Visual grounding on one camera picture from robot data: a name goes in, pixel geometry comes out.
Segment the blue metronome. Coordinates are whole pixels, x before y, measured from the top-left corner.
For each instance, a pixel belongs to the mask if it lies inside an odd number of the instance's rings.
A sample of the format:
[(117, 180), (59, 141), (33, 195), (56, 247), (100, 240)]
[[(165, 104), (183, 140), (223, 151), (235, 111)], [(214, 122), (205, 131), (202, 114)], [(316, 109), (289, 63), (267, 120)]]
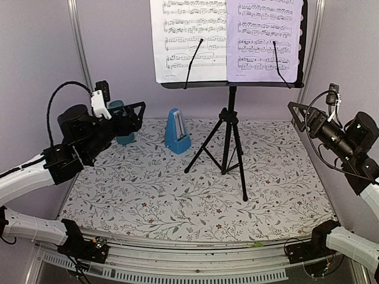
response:
[(188, 134), (181, 110), (170, 110), (165, 128), (165, 146), (175, 154), (182, 154), (191, 147), (191, 138)]

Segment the purple sheet music page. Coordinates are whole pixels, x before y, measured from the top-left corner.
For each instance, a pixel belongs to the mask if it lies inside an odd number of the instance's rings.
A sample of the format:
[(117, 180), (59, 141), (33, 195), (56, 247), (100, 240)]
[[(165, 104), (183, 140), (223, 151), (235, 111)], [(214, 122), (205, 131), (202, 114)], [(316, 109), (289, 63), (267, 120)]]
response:
[(227, 1), (229, 82), (294, 83), (304, 1)]

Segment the black music stand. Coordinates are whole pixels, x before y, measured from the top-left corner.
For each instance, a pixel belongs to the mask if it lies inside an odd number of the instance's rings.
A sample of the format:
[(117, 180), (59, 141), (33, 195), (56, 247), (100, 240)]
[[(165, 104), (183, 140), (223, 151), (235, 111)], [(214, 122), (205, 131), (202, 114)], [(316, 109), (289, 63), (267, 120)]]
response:
[[(219, 121), (211, 131), (211, 133), (208, 135), (206, 140), (203, 142), (189, 165), (185, 168), (184, 172), (188, 173), (193, 166), (193, 164), (196, 162), (196, 160), (199, 158), (200, 154), (202, 152), (205, 152), (209, 158), (216, 164), (216, 166), (220, 169), (222, 175), (225, 175), (229, 171), (239, 168), (240, 172), (240, 180), (242, 185), (242, 193), (243, 193), (243, 201), (248, 201), (248, 195), (246, 191), (246, 182), (245, 182), (245, 174), (243, 169), (243, 162), (242, 162), (242, 145), (240, 142), (240, 135), (238, 131), (238, 118), (237, 118), (237, 112), (235, 111), (235, 99), (236, 99), (236, 92), (238, 86), (254, 86), (254, 87), (277, 87), (277, 88), (297, 88), (301, 89), (304, 87), (303, 83), (303, 65), (304, 65), (304, 57), (305, 57), (305, 51), (301, 50), (298, 52), (298, 59), (299, 63), (298, 71), (297, 71), (297, 79), (290, 82), (289, 80), (286, 81), (280, 81), (280, 82), (229, 82), (229, 81), (208, 81), (208, 82), (176, 82), (176, 83), (163, 83), (162, 86), (166, 89), (184, 89), (186, 85), (188, 85), (190, 88), (206, 88), (206, 87), (228, 87), (229, 89), (229, 102), (228, 106), (226, 108), (223, 108), (221, 112), (219, 113)], [(225, 134), (225, 140), (224, 140), (224, 150), (223, 150), (223, 160), (222, 163), (219, 163), (216, 158), (209, 152), (207, 149), (207, 144), (211, 141), (213, 136), (215, 135), (216, 131), (219, 129), (219, 127), (222, 125), (222, 123), (226, 123), (226, 134)], [(229, 155), (229, 148), (230, 148), (230, 139), (231, 136), (234, 136), (235, 139), (235, 150), (237, 151), (237, 158), (238, 163), (231, 166), (230, 162), (232, 161), (230, 158), (228, 158)]]

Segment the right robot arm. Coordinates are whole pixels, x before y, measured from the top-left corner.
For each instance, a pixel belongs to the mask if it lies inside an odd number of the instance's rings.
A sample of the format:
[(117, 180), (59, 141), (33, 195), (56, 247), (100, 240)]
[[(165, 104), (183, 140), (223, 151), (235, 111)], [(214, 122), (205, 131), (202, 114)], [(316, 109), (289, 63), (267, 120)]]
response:
[[(300, 131), (320, 140), (342, 165), (342, 172), (355, 194), (378, 214), (378, 164), (368, 152), (378, 139), (378, 127), (365, 112), (358, 112), (342, 130), (327, 114), (311, 106), (289, 102), (288, 108)], [(328, 220), (313, 228), (311, 240), (300, 252), (311, 258), (339, 252), (360, 263), (378, 278), (378, 244), (360, 237), (337, 221)]]

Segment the sheet music booklet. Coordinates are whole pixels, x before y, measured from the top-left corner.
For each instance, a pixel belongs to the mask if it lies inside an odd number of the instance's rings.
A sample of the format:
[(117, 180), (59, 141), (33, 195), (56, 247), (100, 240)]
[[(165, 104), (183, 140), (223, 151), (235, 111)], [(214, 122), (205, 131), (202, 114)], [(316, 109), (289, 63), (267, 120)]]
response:
[(225, 1), (150, 2), (157, 83), (226, 80)]

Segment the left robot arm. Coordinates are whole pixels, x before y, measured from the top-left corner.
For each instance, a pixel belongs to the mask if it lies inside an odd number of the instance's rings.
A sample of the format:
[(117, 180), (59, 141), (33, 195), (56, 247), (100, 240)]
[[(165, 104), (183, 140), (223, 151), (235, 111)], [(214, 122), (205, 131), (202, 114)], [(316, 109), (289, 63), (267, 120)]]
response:
[(146, 104), (114, 108), (112, 113), (91, 116), (85, 105), (74, 105), (58, 117), (63, 141), (27, 163), (1, 174), (1, 237), (25, 238), (54, 244), (58, 253), (73, 259), (104, 264), (109, 251), (106, 239), (84, 239), (76, 222), (47, 220), (21, 214), (8, 202), (36, 189), (65, 183), (110, 147), (113, 139), (140, 130)]

